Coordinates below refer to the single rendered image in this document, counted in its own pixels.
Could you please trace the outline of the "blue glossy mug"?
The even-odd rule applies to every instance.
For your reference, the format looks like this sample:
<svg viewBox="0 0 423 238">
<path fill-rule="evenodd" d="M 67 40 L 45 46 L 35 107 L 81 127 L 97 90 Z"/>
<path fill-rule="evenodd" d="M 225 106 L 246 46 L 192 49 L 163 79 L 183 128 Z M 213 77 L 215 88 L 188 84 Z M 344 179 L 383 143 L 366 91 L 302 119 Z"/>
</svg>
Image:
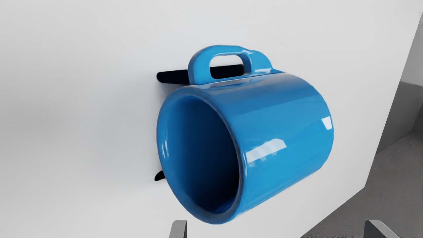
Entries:
<svg viewBox="0 0 423 238">
<path fill-rule="evenodd" d="M 171 191 L 195 218 L 227 223 L 328 159 L 326 101 L 263 53 L 209 46 L 187 71 L 189 85 L 171 92 L 158 114 L 157 149 Z"/>
</svg>

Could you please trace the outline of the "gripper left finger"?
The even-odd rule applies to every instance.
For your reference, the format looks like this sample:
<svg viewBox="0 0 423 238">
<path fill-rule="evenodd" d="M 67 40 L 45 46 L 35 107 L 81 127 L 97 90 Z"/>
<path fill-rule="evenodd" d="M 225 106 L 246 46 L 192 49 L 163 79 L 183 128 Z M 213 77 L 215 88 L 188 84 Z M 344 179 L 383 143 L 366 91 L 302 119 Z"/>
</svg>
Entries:
<svg viewBox="0 0 423 238">
<path fill-rule="evenodd" d="M 169 238 L 187 238 L 187 221 L 175 220 L 172 223 Z"/>
</svg>

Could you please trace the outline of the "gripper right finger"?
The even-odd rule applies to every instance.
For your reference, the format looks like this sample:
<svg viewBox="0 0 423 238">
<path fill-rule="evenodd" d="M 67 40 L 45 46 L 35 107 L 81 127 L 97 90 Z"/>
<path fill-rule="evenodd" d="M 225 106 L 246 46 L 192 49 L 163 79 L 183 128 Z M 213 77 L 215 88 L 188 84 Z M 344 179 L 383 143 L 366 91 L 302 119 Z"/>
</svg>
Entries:
<svg viewBox="0 0 423 238">
<path fill-rule="evenodd" d="M 364 238 L 399 238 L 387 225 L 380 220 L 366 220 Z"/>
</svg>

